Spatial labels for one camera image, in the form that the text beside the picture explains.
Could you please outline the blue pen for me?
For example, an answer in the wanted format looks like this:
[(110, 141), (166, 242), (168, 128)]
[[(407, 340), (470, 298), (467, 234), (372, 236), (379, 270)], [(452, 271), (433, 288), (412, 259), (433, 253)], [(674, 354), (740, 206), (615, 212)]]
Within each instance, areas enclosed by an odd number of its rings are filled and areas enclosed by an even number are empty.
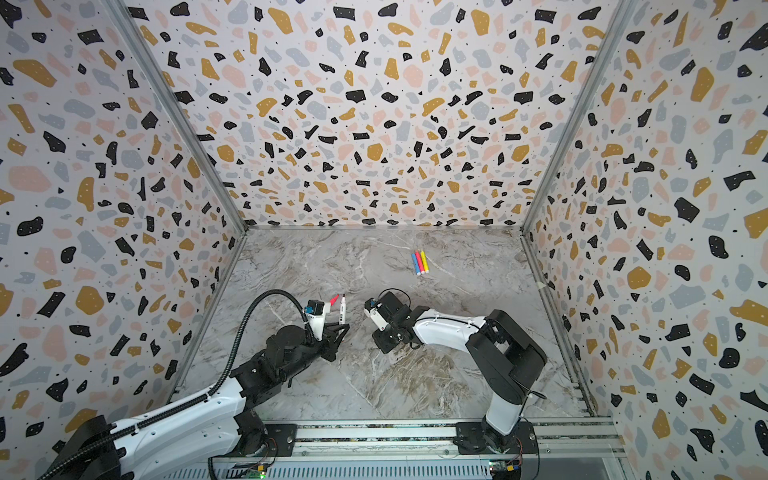
[(414, 272), (417, 276), (421, 274), (421, 268), (419, 267), (418, 259), (415, 252), (411, 252), (412, 265)]

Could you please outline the yellow highlighter pen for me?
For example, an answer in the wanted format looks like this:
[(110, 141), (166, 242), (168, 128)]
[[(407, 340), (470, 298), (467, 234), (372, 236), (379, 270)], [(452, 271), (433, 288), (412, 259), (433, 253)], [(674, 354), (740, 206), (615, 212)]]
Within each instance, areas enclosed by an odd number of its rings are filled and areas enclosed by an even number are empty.
[(426, 255), (425, 255), (424, 251), (420, 251), (419, 255), (420, 255), (420, 261), (421, 261), (421, 265), (422, 265), (422, 272), (423, 273), (429, 273), (428, 262), (427, 262)]

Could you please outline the pink highlighter pen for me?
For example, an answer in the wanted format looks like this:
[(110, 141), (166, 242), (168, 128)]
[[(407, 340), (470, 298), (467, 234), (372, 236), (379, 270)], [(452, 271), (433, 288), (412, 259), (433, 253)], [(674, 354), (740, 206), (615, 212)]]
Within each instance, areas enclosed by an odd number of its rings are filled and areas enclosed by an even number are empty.
[(413, 258), (414, 258), (414, 262), (416, 264), (416, 267), (418, 268), (418, 274), (417, 275), (422, 275), (424, 273), (424, 267), (423, 267), (422, 260), (421, 260), (421, 255), (419, 254), (419, 252), (415, 251), (414, 254), (413, 254)]

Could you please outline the thin white red pen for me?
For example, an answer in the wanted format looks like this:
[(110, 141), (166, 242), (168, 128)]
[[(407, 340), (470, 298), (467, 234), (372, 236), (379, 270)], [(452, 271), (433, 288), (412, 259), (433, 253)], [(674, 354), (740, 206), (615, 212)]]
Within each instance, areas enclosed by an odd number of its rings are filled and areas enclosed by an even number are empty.
[(346, 324), (346, 297), (343, 294), (339, 301), (339, 324)]

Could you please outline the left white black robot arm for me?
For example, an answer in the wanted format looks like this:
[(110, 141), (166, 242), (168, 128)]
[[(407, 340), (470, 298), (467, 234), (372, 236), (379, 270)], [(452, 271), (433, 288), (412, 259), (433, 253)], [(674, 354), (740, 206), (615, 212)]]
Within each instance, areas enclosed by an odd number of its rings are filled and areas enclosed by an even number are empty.
[(162, 408), (113, 423), (99, 415), (65, 443), (46, 479), (160, 479), (203, 458), (247, 455), (271, 442), (256, 406), (315, 360), (332, 362), (349, 328), (333, 324), (315, 338), (282, 327), (264, 350), (209, 387)]

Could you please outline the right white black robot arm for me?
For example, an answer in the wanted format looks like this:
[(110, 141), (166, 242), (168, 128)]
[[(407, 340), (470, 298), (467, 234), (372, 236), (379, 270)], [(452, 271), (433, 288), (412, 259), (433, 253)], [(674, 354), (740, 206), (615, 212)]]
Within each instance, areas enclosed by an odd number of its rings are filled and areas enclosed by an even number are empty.
[(458, 445), (468, 451), (489, 448), (505, 453), (516, 445), (514, 430), (524, 406), (536, 392), (547, 356), (543, 349), (506, 312), (465, 317), (402, 303), (393, 293), (364, 304), (376, 325), (372, 338), (383, 353), (407, 344), (413, 348), (438, 345), (468, 354), (492, 391), (489, 409), (480, 422), (482, 440)]

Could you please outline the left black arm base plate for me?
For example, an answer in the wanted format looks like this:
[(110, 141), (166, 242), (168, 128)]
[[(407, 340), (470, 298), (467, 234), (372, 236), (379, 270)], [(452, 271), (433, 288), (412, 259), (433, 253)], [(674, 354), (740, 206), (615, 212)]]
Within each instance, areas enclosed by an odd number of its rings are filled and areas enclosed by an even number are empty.
[(243, 435), (227, 456), (290, 457), (295, 446), (297, 430), (297, 424), (267, 424), (261, 430)]

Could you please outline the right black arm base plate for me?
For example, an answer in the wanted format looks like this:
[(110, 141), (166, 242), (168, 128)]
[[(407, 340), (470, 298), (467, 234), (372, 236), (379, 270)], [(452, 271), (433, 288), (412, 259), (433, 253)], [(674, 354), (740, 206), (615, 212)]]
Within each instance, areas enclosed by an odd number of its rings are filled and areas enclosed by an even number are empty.
[(455, 425), (453, 443), (462, 455), (536, 454), (537, 437), (533, 424), (520, 420), (507, 435), (501, 435), (485, 421), (459, 422)]

